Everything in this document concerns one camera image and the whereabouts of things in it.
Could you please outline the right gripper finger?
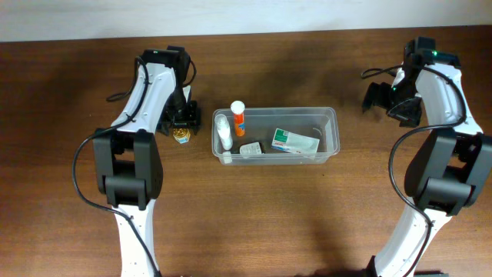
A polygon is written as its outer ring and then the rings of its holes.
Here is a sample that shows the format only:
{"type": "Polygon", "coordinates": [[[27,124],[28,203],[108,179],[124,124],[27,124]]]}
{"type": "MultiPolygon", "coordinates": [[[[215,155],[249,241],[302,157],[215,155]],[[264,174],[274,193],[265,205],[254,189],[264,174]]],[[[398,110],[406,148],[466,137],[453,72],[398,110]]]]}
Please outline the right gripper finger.
{"type": "Polygon", "coordinates": [[[369,84],[362,102],[362,112],[368,111],[373,106],[378,106],[388,111],[392,106],[391,92],[391,85],[386,82],[381,84],[372,82],[369,84]]]}
{"type": "Polygon", "coordinates": [[[418,127],[421,121],[421,98],[408,98],[387,111],[387,115],[400,122],[400,127],[418,127]]]}

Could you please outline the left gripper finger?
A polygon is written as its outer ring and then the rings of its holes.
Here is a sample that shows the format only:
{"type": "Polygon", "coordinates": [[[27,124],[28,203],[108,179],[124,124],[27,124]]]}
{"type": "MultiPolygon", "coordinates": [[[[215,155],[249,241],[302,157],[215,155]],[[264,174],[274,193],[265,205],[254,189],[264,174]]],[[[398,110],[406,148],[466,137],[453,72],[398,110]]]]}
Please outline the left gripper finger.
{"type": "Polygon", "coordinates": [[[165,136],[169,136],[172,126],[173,126],[172,118],[170,118],[168,115],[163,115],[159,119],[159,123],[156,130],[165,136]]]}
{"type": "Polygon", "coordinates": [[[201,127],[201,109],[198,107],[198,103],[193,100],[190,103],[191,111],[191,129],[194,135],[197,135],[201,127]]]}

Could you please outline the small gold-lid jar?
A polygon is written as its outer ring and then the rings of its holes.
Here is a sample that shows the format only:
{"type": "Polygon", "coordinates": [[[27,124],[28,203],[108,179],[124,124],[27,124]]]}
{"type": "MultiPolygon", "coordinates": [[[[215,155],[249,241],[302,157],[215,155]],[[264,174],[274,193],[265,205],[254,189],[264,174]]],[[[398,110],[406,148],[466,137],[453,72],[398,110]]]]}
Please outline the small gold-lid jar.
{"type": "Polygon", "coordinates": [[[180,144],[185,144],[189,142],[191,137],[191,132],[188,128],[174,128],[173,137],[180,144]]]}

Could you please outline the white spray bottle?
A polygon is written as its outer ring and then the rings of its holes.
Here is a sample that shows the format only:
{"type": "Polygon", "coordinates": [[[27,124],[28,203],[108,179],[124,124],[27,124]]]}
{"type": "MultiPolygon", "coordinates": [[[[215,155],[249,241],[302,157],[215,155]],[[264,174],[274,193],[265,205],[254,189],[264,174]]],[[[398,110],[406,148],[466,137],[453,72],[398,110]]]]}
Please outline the white spray bottle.
{"type": "Polygon", "coordinates": [[[214,119],[214,123],[219,134],[222,147],[225,151],[229,151],[233,146],[233,139],[231,136],[231,127],[228,119],[225,115],[217,115],[214,119]]]}

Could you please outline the orange tablet tube white cap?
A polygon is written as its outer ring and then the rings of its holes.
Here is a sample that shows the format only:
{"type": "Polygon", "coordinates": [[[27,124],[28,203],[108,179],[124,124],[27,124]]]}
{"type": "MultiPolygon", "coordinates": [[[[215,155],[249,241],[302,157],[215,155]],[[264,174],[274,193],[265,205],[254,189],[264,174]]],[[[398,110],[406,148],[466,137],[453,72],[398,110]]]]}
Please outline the orange tablet tube white cap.
{"type": "Polygon", "coordinates": [[[244,123],[244,111],[245,105],[241,101],[234,101],[231,103],[231,111],[234,117],[234,130],[238,137],[245,134],[245,123],[244,123]]]}

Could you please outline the dark bottle white cap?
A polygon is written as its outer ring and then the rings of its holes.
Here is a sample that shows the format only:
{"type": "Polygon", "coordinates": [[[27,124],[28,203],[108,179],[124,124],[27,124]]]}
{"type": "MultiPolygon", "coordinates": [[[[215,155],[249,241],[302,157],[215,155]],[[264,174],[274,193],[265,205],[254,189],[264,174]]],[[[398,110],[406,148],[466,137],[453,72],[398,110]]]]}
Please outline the dark bottle white cap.
{"type": "Polygon", "coordinates": [[[265,153],[264,146],[262,145],[261,142],[250,142],[250,143],[242,144],[237,148],[233,148],[230,151],[224,152],[223,160],[224,160],[224,164],[231,164],[233,154],[239,154],[241,157],[247,159],[251,155],[260,155],[264,153],[265,153]]]}

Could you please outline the white green medicine box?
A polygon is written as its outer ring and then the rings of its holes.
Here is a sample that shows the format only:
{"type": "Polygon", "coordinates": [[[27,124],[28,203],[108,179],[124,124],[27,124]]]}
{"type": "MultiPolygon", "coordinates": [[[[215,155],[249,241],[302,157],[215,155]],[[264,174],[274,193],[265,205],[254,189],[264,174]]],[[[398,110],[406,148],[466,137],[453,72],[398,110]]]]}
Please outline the white green medicine box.
{"type": "Polygon", "coordinates": [[[298,135],[287,130],[277,128],[274,132],[271,147],[293,154],[312,155],[317,153],[319,138],[298,135]]]}

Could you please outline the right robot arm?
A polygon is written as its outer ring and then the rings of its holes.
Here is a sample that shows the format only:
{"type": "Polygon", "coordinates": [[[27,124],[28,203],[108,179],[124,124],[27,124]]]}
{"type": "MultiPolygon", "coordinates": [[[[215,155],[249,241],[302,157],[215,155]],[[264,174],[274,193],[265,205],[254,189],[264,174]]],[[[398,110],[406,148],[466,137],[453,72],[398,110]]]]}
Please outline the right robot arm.
{"type": "Polygon", "coordinates": [[[491,171],[491,138],[470,112],[460,69],[456,55],[437,50],[432,38],[417,37],[405,45],[402,63],[386,68],[394,81],[368,86],[363,111],[383,108],[410,130],[394,143],[388,159],[390,182],[405,208],[389,241],[371,257],[365,276],[416,276],[435,235],[482,193],[491,171]],[[400,190],[394,176],[396,151],[420,132],[428,136],[400,190]]]}

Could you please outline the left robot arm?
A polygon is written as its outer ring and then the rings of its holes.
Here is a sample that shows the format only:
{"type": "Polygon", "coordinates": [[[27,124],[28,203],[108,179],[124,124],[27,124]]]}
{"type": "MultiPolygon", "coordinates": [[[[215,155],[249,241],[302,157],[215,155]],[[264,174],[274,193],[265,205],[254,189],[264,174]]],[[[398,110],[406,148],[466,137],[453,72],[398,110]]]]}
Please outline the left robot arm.
{"type": "Polygon", "coordinates": [[[197,133],[201,111],[191,97],[196,67],[185,48],[147,49],[135,59],[131,90],[109,101],[128,101],[111,126],[92,139],[99,192],[115,216],[123,276],[159,276],[153,210],[164,170],[156,134],[197,133]]]}

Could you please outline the clear plastic container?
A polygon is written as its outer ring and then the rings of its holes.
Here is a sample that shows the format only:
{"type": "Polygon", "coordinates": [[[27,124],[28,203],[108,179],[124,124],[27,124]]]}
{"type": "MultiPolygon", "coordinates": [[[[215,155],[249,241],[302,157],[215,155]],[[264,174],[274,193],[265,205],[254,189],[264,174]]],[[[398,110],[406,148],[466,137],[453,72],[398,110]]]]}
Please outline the clear plastic container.
{"type": "Polygon", "coordinates": [[[247,108],[245,134],[231,131],[232,147],[223,147],[217,124],[230,109],[212,115],[211,149],[223,165],[323,164],[341,150],[337,116],[330,107],[247,108]]]}

